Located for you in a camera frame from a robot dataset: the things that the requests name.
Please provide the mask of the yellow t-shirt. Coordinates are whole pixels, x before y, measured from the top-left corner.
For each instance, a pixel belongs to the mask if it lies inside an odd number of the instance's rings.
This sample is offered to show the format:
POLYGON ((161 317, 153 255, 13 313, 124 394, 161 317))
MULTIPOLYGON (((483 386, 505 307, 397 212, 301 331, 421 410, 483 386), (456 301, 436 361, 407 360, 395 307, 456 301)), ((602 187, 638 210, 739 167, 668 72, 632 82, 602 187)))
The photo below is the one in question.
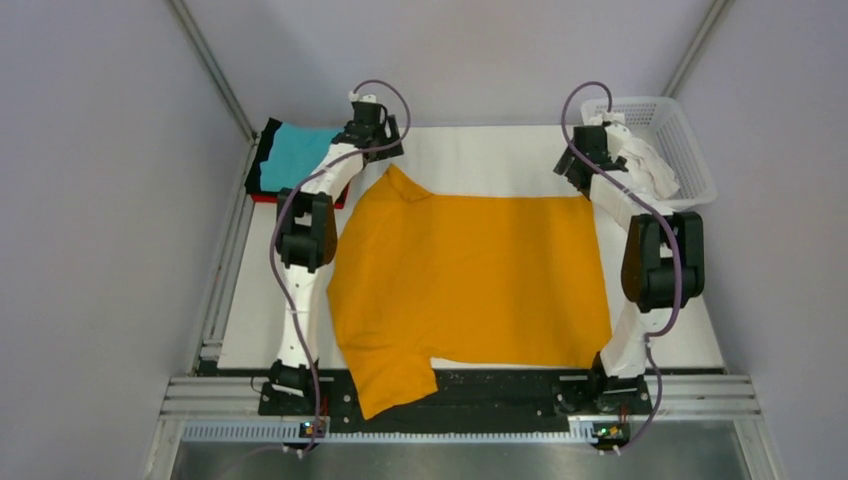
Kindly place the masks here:
POLYGON ((612 335, 588 201, 438 195, 397 167, 357 202, 327 295, 366 419, 434 394, 435 359, 587 368, 612 335))

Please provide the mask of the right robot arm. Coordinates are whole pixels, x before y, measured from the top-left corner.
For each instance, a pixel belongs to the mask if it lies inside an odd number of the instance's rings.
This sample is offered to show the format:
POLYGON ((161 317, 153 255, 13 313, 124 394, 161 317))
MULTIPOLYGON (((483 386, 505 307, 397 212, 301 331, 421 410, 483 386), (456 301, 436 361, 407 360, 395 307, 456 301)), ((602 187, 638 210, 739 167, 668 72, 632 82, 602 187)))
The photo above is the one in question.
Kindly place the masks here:
POLYGON ((619 154, 631 137, 618 123, 576 126, 554 168, 626 233, 620 274, 626 303, 586 385, 589 404, 600 412, 638 392, 651 341, 673 328, 705 284, 701 217, 674 211, 638 184, 619 154))

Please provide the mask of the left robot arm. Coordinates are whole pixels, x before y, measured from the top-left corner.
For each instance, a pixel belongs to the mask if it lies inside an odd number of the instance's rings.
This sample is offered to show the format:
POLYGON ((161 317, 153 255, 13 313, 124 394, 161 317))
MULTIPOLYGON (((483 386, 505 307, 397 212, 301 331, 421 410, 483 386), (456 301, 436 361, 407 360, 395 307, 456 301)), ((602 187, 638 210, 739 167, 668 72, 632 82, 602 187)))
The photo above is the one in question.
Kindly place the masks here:
POLYGON ((351 105, 352 119, 331 140, 322 161, 277 199, 271 269, 283 291, 284 321, 270 385, 302 414, 314 410, 321 397, 309 327, 336 252, 335 203, 368 164, 403 153, 396 117, 375 95, 355 95, 351 105))

